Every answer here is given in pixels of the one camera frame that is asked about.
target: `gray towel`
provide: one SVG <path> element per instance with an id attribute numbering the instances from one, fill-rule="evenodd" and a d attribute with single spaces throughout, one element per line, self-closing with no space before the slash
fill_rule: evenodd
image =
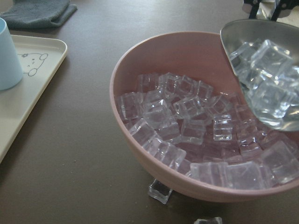
<path id="1" fill-rule="evenodd" d="M 14 0 L 0 17 L 9 29 L 50 28 L 61 26 L 76 10 L 69 0 Z"/>

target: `bowl rim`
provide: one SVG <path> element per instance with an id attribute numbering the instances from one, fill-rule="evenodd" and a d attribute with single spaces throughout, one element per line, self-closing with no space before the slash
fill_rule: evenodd
<path id="1" fill-rule="evenodd" d="M 171 32 L 171 33 L 155 35 L 155 36 L 149 37 L 149 38 L 135 44 L 133 47 L 131 47 L 129 50 L 127 50 L 121 56 L 121 58 L 119 59 L 119 61 L 117 62 L 117 64 L 115 65 L 115 67 L 113 69 L 111 79 L 110 79 L 110 84 L 109 84 L 110 104 L 111 104 L 114 116 L 116 118 L 116 121 L 117 121 L 122 133 L 124 134 L 126 139 L 129 140 L 136 149 L 138 149 L 139 156 L 147 159 L 151 164 L 155 164 L 157 166 L 157 169 L 163 169 L 169 174 L 169 178 L 165 179 L 164 182 L 163 182 L 163 180 L 161 180 L 161 182 L 163 182 L 166 186 L 172 188 L 173 183 L 172 183 L 171 179 L 172 178 L 178 178 L 180 180 L 180 182 L 185 182 L 189 186 L 192 186 L 192 188 L 190 188 L 188 190 L 188 193 L 184 192 L 182 194 L 193 197 L 193 198 L 197 198 L 197 199 L 199 199 L 199 198 L 195 197 L 195 195 L 197 194 L 198 191 L 192 190 L 192 189 L 196 189 L 199 186 L 201 188 L 206 189 L 206 190 L 211 190 L 211 191 L 214 191 L 214 192 L 217 192 L 217 193 L 229 194 L 228 196 L 243 196 L 244 198 L 246 198 L 244 200 L 242 199 L 242 200 L 234 200 L 234 201 L 252 200 L 252 199 L 260 198 L 261 196 L 269 196 L 269 195 L 277 194 L 277 193 L 284 192 L 284 191 L 293 189 L 295 187 L 298 187 L 299 186 L 299 178 L 297 178 L 296 180 L 293 180 L 289 183 L 286 183 L 284 185 L 280 185 L 280 186 L 276 186 L 276 187 L 268 188 L 268 189 L 257 189 L 257 190 L 231 189 L 231 188 L 219 187 L 219 186 L 211 185 L 211 184 L 208 184 L 208 183 L 205 183 L 205 182 L 201 182 L 199 180 L 195 180 L 195 179 L 192 179 L 190 177 L 187 177 L 184 174 L 181 174 L 178 171 L 176 171 L 174 169 L 171 169 L 170 167 L 166 166 L 161 161 L 157 160 L 156 158 L 151 156 L 147 151 L 145 151 L 142 148 L 142 146 L 130 135 L 130 133 L 128 132 L 127 128 L 125 127 L 124 123 L 122 122 L 122 120 L 120 118 L 120 115 L 119 115 L 119 113 L 117 111 L 117 108 L 116 108 L 116 102 L 115 102 L 115 98 L 114 98 L 115 97 L 115 95 L 114 95 L 114 79 L 115 79 L 115 76 L 118 72 L 118 68 L 119 68 L 120 64 L 122 63 L 122 61 L 136 47 L 141 46 L 145 42 L 152 41 L 152 40 L 157 39 L 157 38 L 162 37 L 162 36 L 180 35 L 180 34 L 185 34 L 185 35 L 186 34 L 187 35 L 193 35 L 193 34 L 196 34 L 196 35 L 202 35 L 202 34 L 204 34 L 204 35 L 217 35 L 217 36 L 219 36 L 219 40 L 220 40 L 220 34 L 213 33 L 213 32 L 202 32 L 202 31 L 180 31 L 180 32 Z M 149 172 L 147 167 L 144 166 L 144 164 L 141 164 L 141 165 L 145 168 L 145 170 L 147 172 Z M 173 186 L 173 189 L 175 191 L 181 193 L 181 190 L 177 186 Z"/>

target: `table surface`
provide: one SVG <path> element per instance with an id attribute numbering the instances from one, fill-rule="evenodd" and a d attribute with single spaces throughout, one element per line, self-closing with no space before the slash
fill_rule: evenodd
<path id="1" fill-rule="evenodd" d="M 219 33 L 248 17 L 241 0 L 72 0 L 60 28 L 11 30 L 60 39 L 68 55 L 0 164 L 1 224 L 299 223 L 299 189 L 243 203 L 173 192 L 147 195 L 153 181 L 130 152 L 109 103 L 112 70 L 136 43 L 163 33 Z M 6 11 L 12 0 L 1 0 Z"/>

